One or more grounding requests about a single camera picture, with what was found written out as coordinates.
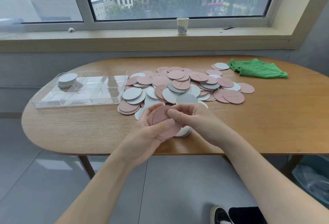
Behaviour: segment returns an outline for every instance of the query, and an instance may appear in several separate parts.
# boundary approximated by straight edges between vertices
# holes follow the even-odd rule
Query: table leg
[[[87,172],[88,176],[90,177],[90,180],[94,177],[95,171],[92,168],[89,159],[86,155],[79,155],[79,159],[84,167],[84,170]]]
[[[281,173],[284,174],[289,180],[293,179],[293,170],[297,164],[303,159],[304,155],[292,155],[291,159],[281,169]]]

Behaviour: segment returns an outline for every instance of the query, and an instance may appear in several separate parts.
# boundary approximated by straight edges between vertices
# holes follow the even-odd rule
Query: wall
[[[289,61],[329,76],[329,2],[298,50],[1,53],[0,112],[22,112],[39,88],[57,74],[94,61],[117,57],[246,54]]]

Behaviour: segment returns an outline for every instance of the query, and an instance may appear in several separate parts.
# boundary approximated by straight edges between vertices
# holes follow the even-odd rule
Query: green towel
[[[249,61],[234,61],[227,63],[235,72],[240,72],[241,76],[274,78],[287,77],[288,73],[281,71],[274,63],[266,63],[258,59]]]

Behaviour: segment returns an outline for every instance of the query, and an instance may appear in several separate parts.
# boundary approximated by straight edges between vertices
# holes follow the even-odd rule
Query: tiled floor
[[[19,119],[0,119],[0,133],[0,223],[54,223],[89,181],[78,158],[41,151]],[[106,157],[89,159],[98,170]],[[209,223],[213,204],[256,205],[220,156],[152,156],[128,177],[110,223]]]

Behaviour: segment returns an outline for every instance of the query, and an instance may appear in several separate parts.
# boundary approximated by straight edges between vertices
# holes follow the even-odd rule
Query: white paper cup
[[[178,35],[186,35],[188,20],[187,17],[177,18]]]

